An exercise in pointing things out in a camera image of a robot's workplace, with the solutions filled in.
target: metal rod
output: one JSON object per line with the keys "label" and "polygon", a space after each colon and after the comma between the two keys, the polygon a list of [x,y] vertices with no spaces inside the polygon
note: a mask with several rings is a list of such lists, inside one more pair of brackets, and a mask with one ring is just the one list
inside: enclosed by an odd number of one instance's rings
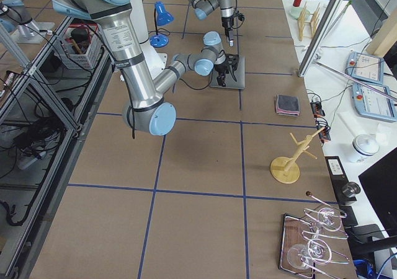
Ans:
{"label": "metal rod", "polygon": [[6,47],[6,49],[15,57],[19,64],[23,68],[30,66],[30,60],[26,57],[25,53],[20,49],[7,30],[0,24],[0,42]]}
{"label": "metal rod", "polygon": [[332,18],[335,16],[336,12],[339,10],[343,0],[330,0],[328,7],[325,10],[323,18],[321,19],[317,31],[308,47],[308,50],[303,58],[301,65],[299,66],[298,75],[299,77],[305,76],[315,54],[320,46],[321,41],[325,37],[327,29],[332,24]]}
{"label": "metal rod", "polygon": [[374,92],[376,92],[376,93],[378,93],[378,94],[380,94],[382,96],[385,96],[388,99],[391,99],[391,100],[397,102],[397,98],[396,97],[393,97],[393,96],[391,96],[389,94],[386,94],[386,93],[384,93],[382,91],[379,91],[379,90],[375,89],[374,87],[371,87],[370,85],[368,85],[368,84],[366,84],[366,83],[364,83],[362,81],[359,81],[358,79],[355,79],[354,77],[349,76],[346,73],[342,73],[342,72],[340,72],[338,70],[335,70],[335,69],[333,69],[333,68],[331,68],[329,66],[326,66],[326,65],[324,65],[324,64],[322,64],[322,63],[320,63],[318,61],[313,61],[313,63],[317,64],[318,66],[324,67],[324,68],[328,69],[329,71],[332,71],[333,73],[336,73],[336,74],[338,74],[340,76],[343,76],[343,77],[349,79],[352,82],[356,82],[357,84],[360,84],[363,87],[366,87],[366,88],[368,88],[368,89],[370,89],[370,90],[372,90],[372,91],[374,91]]}

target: robotic arm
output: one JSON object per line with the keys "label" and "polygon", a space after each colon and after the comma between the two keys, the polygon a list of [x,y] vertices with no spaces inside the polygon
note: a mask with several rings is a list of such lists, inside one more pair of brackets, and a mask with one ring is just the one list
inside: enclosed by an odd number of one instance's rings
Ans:
{"label": "robotic arm", "polygon": [[21,0],[0,1],[0,24],[8,32],[18,28],[25,38],[34,37],[40,31],[36,21],[33,20]]}
{"label": "robotic arm", "polygon": [[225,35],[229,41],[230,46],[233,46],[233,26],[234,19],[237,17],[241,22],[244,21],[244,15],[234,8],[233,0],[189,0],[195,14],[199,20],[204,20],[218,7],[221,9],[222,27],[225,30]]}
{"label": "robotic arm", "polygon": [[224,57],[220,55],[223,50],[220,36],[209,32],[204,36],[205,47],[200,54],[175,56],[153,80],[130,18],[130,0],[52,1],[55,11],[99,24],[105,45],[127,85],[130,103],[123,117],[134,131],[146,131],[152,135],[168,133],[174,126],[176,111],[172,104],[164,102],[163,94],[186,71],[195,70],[200,75],[208,75],[213,64]]}

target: cardboard floor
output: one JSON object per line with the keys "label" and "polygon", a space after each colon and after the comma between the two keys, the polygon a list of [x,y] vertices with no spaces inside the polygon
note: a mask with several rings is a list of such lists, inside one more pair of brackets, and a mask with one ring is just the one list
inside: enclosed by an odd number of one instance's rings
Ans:
{"label": "cardboard floor", "polygon": [[[153,31],[153,3],[144,7]],[[199,53],[205,32],[223,35],[219,10],[198,21],[186,0],[161,0],[176,18],[168,53]],[[121,117],[128,99],[115,73],[100,105],[31,279],[293,278],[278,269],[282,215],[302,216],[334,195],[318,139],[302,155],[300,179],[277,182],[269,166],[314,132],[305,85],[281,0],[238,0],[246,15],[228,53],[246,57],[244,90],[190,90],[178,81],[165,99],[177,121],[166,136],[132,132]],[[207,77],[187,73],[195,87]],[[299,117],[275,113],[277,94],[299,98]],[[346,242],[332,242],[348,254]],[[332,265],[355,278],[352,264]]]}

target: lamp base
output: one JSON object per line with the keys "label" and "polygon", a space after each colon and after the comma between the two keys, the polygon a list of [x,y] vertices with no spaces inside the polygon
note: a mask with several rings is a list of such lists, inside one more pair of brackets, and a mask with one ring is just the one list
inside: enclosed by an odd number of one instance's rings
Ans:
{"label": "lamp base", "polygon": [[168,44],[168,37],[164,34],[153,35],[150,37],[150,45],[155,48],[162,48]]}
{"label": "lamp base", "polygon": [[284,167],[287,165],[290,158],[277,157],[270,164],[270,172],[272,176],[279,182],[284,184],[295,183],[300,176],[300,170],[298,164],[293,163],[288,172],[284,171]]}

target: white jar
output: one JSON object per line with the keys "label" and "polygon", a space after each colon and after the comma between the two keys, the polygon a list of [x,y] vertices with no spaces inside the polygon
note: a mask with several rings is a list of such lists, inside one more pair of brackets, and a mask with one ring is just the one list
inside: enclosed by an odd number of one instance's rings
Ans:
{"label": "white jar", "polygon": [[347,154],[350,162],[363,162],[366,158],[373,156],[379,151],[379,144],[370,135],[357,135],[353,139],[351,149]]}

